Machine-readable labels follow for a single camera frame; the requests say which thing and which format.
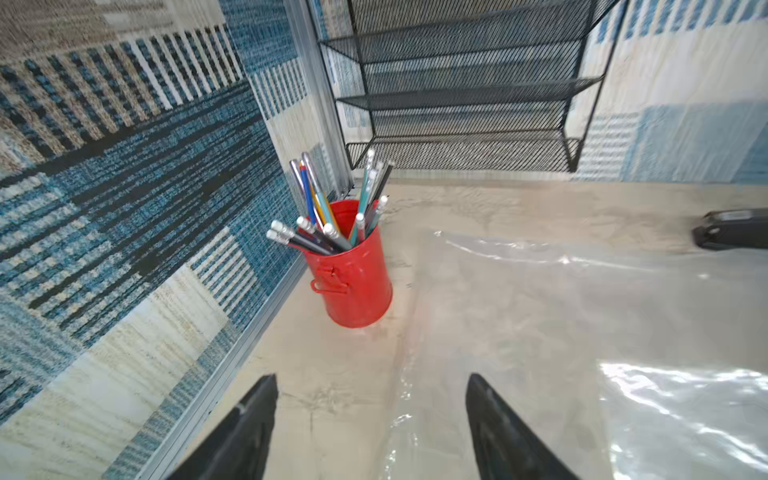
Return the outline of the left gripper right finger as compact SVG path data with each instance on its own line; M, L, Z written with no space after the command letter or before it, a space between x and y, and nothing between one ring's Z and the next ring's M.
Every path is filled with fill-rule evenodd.
M465 407L482 480L577 480L478 373L470 375Z

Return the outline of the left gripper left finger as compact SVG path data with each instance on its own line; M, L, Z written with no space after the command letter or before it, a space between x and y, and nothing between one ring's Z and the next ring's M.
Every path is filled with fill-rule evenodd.
M171 479L253 479L264 476L279 396L276 374L262 376Z

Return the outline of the clear plastic vacuum bag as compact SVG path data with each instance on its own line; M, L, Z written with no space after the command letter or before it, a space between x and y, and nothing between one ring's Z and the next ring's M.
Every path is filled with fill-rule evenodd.
M767 475L767 256L420 241L380 479L477 479L521 420L580 479Z

